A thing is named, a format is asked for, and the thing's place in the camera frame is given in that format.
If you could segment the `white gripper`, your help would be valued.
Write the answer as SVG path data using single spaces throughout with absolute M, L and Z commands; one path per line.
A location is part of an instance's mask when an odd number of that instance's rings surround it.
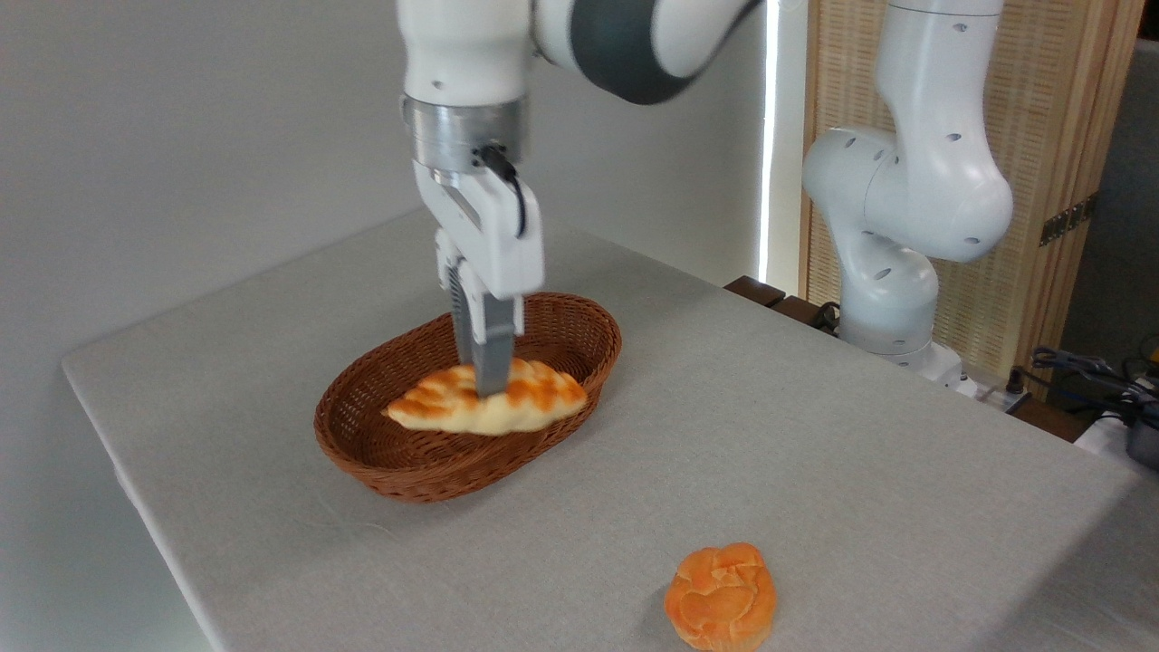
M 538 199 L 491 169 L 446 173 L 414 162 L 417 188 L 442 228 L 438 277 L 449 293 L 461 366 L 472 366 L 480 398 L 506 391 L 513 343 L 524 334 L 524 296 L 545 283 L 544 228 Z M 476 273 L 482 284 L 472 283 Z

